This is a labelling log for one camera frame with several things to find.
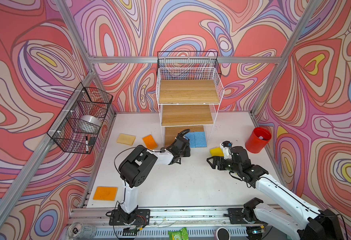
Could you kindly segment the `black marker in basket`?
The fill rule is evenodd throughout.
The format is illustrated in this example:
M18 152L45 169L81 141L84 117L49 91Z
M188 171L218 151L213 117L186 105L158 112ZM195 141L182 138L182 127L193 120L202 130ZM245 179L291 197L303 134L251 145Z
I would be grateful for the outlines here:
M85 136L85 150L86 153L89 153L89 140L88 140L88 136Z

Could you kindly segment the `red plastic cup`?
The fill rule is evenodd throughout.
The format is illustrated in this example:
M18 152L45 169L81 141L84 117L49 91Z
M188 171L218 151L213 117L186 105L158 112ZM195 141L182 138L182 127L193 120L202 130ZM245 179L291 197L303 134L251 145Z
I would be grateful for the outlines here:
M245 143L245 148L253 154L258 154L271 140L271 133L269 130L261 127L253 129L250 137Z

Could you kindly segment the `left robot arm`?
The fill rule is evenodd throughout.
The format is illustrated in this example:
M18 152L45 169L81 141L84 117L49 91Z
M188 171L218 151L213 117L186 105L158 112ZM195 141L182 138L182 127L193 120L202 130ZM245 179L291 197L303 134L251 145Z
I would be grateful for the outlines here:
M138 207L138 187L146 180L155 165L180 164L183 157L190 156L189 139L177 136L166 148L152 151L142 145L135 147L119 165L118 171L125 182L124 201L121 209L131 214Z

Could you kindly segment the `silver tape roll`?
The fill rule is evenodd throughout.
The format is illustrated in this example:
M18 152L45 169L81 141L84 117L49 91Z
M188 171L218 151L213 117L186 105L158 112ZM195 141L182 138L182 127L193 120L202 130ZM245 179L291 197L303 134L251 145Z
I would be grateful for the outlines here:
M95 116L84 115L76 123L76 131L84 134L97 134L102 123Z

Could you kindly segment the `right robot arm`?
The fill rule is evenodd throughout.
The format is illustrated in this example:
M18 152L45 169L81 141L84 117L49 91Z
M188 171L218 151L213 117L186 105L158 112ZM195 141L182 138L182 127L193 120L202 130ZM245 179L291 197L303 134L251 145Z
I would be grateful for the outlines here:
M253 198L238 211L229 209L231 221L241 224L267 223L293 240L347 239L347 234L341 230L338 215L333 211L321 210L281 185L266 169L252 164L243 147L234 147L231 142L225 141L220 148L222 157L212 156L206 160L212 169L228 171L232 178L265 194L285 210L282 213L263 200Z

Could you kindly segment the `white wire wooden shelf rack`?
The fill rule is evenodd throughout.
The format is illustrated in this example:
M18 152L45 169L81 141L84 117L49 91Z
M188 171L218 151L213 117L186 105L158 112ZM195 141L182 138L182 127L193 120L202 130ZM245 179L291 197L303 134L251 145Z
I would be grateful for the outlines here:
M209 141L223 93L214 67L159 68L156 98L164 145L184 129L204 132Z

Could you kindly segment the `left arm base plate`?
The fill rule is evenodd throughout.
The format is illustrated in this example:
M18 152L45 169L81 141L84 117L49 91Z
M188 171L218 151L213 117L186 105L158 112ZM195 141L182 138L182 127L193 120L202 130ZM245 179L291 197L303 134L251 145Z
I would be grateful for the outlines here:
M110 218L110 226L146 226L150 223L150 209L136 209L130 214L125 213L122 209L112 210L107 213Z

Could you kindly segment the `blue sponge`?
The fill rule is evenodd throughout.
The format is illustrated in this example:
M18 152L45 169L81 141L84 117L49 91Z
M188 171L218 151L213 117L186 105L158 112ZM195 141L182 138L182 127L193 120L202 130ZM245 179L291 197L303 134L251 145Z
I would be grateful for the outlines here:
M185 138L187 138L189 140L189 146L190 148L195 148L196 145L196 141L195 141L195 133L194 132L189 132L187 134L184 135Z
M207 142L204 132L194 132L194 147L195 148L206 148Z

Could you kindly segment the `yellow sponge near shelf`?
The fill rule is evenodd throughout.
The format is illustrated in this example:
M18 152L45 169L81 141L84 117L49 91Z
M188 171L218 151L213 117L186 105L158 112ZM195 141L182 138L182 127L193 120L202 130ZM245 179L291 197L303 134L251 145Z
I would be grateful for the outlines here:
M214 157L214 156L223 157L224 156L224 153L220 147L210 149L209 152L210 152L210 155L212 157Z

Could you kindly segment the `green wipes packet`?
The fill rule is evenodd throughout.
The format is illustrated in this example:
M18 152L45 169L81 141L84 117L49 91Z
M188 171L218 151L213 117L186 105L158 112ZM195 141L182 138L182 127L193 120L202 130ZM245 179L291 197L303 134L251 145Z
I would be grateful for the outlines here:
M187 228L178 231L168 231L169 240L189 240Z

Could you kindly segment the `silver drink can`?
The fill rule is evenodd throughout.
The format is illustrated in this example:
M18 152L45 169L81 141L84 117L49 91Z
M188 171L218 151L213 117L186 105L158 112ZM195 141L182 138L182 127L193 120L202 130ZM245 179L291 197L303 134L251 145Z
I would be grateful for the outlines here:
M96 236L97 228L84 223L73 223L68 229L68 237L73 240L93 239Z

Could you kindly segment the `beige sponge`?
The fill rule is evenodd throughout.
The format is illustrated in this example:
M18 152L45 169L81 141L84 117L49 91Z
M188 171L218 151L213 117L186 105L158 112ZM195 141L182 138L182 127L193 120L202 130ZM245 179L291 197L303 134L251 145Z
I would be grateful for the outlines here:
M136 136L127 135L127 134L119 134L116 142L119 144L124 144L128 146L132 146L136 140Z

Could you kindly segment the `orange flat sponge front left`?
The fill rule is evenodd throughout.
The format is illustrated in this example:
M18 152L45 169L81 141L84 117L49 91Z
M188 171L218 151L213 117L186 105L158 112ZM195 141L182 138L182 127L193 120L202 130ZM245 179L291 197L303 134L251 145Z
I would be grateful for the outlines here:
M93 200L96 201L115 201L118 193L118 187L102 187L96 188Z

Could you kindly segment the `black round speaker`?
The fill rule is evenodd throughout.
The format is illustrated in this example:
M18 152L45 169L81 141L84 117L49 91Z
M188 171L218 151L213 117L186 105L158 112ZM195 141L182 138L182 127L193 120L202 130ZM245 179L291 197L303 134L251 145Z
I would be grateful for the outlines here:
M218 228L214 232L215 240L230 240L230 233L226 228Z

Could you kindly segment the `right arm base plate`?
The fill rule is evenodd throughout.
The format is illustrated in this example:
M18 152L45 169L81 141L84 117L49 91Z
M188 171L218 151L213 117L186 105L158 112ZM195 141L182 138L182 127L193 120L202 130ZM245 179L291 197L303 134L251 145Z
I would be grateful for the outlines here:
M232 225L265 225L266 222L258 220L254 214L248 214L248 210L244 208L229 208L227 213L223 214L224 217L229 218Z

